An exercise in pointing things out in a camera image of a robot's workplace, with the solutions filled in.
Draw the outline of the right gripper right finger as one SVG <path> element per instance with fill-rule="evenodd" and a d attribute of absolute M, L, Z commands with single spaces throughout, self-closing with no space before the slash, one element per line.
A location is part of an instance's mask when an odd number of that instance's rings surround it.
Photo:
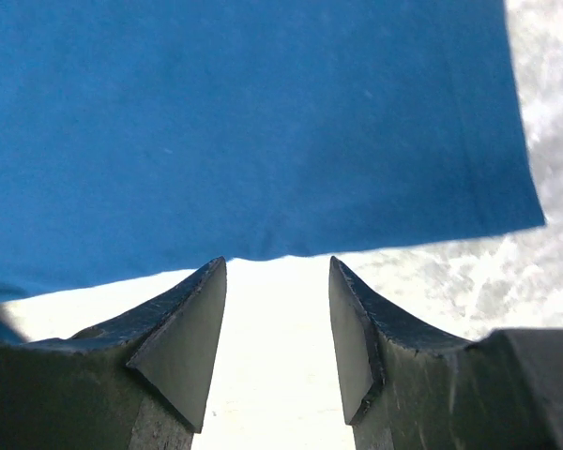
<path fill-rule="evenodd" d="M 563 329 L 469 341 L 332 259 L 328 298 L 345 423 L 359 449 L 563 449 Z"/>

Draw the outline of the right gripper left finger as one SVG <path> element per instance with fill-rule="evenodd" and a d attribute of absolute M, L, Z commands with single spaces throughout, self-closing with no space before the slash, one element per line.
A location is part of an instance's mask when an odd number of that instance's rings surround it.
<path fill-rule="evenodd" d="M 0 341 L 0 449 L 188 449 L 203 428 L 226 298 L 217 258 L 74 336 Z"/>

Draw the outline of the blue t shirt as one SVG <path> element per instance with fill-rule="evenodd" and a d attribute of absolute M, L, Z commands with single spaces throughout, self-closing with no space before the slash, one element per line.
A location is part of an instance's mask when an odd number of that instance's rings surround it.
<path fill-rule="evenodd" d="M 500 1 L 0 1 L 0 303 L 543 222 Z"/>

